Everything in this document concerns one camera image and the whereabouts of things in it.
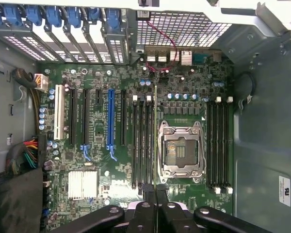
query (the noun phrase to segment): green circuit board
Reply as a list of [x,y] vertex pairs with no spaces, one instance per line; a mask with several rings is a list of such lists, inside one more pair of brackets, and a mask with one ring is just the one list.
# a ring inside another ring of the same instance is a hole
[[[55,89],[57,84],[67,84],[68,89],[76,91],[76,141],[71,144],[69,130],[64,131],[63,140],[55,140],[57,148],[48,147],[45,161],[51,160],[49,171],[51,179],[50,202],[48,208],[50,214],[58,213],[56,219],[49,219],[48,229],[52,230],[81,216],[95,211],[105,205],[115,204],[127,208],[130,202],[142,201],[138,187],[132,187],[132,159],[134,156],[133,141],[134,125],[140,124],[140,116],[134,121],[133,96],[151,96],[153,101],[154,87],[157,86],[157,122],[158,125],[166,120],[173,126],[192,126],[196,121],[200,122],[207,138],[207,105],[203,98],[215,99],[217,96],[226,99],[228,92],[228,79],[232,76],[233,66],[229,60],[221,63],[200,63],[191,67],[177,66],[171,68],[168,74],[150,74],[144,71],[144,64],[134,67],[125,66],[101,66],[101,65],[66,65],[43,64],[41,71],[50,70],[49,88]],[[223,82],[224,87],[216,87],[213,82]],[[108,90],[115,90],[115,124],[114,124],[114,155],[117,161],[110,156],[106,149],[106,137],[108,130]],[[83,105],[84,93],[88,90],[89,96],[89,124],[88,138],[90,161],[84,157],[80,149],[82,145]],[[125,100],[122,100],[122,91],[126,91]],[[70,123],[70,90],[65,92],[64,121],[65,126]],[[41,97],[41,107],[46,107],[45,125],[42,131],[48,135],[49,140],[54,131],[54,100],[50,100],[50,94],[45,93]],[[122,127],[125,122],[125,139],[122,135]],[[232,168],[232,124],[229,133],[229,164]],[[232,169],[229,171],[230,183],[232,183]],[[90,199],[71,199],[68,196],[69,173],[71,171],[96,171],[97,182],[93,181],[97,196]],[[143,177],[142,183],[151,180]],[[196,207],[207,205],[232,214],[233,198],[231,194],[214,194],[206,186],[206,172],[199,183],[192,179],[168,179],[167,194],[170,201],[184,203],[190,211]]]

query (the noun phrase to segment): cpu socket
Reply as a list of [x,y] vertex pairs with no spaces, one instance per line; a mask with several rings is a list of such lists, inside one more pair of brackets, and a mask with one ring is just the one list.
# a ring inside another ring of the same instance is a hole
[[161,122],[158,135],[158,172],[161,183],[170,178],[192,178],[200,182],[206,165],[201,124],[192,127],[169,126]]

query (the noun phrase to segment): chipset heatsink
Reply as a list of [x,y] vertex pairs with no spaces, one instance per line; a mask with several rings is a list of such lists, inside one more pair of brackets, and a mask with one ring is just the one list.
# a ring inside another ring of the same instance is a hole
[[158,172],[161,183],[170,178],[192,178],[195,183],[204,174],[203,129],[199,121],[191,127],[169,126],[161,122],[158,136]]
[[71,171],[68,174],[68,198],[73,200],[97,197],[97,171]]

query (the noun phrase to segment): white pci slot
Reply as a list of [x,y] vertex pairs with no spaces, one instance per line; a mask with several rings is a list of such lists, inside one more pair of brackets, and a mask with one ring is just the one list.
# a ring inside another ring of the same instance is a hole
[[64,103],[65,103],[65,87],[63,85],[56,85],[54,140],[62,140],[64,138]]

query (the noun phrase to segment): motherboard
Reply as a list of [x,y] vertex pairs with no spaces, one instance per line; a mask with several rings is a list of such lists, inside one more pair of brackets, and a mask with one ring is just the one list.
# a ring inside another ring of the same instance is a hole
[[222,188],[233,179],[232,71],[229,60],[161,72],[144,62],[42,64],[49,230],[105,205],[127,208],[153,183],[190,211],[207,205],[232,214],[232,194]]

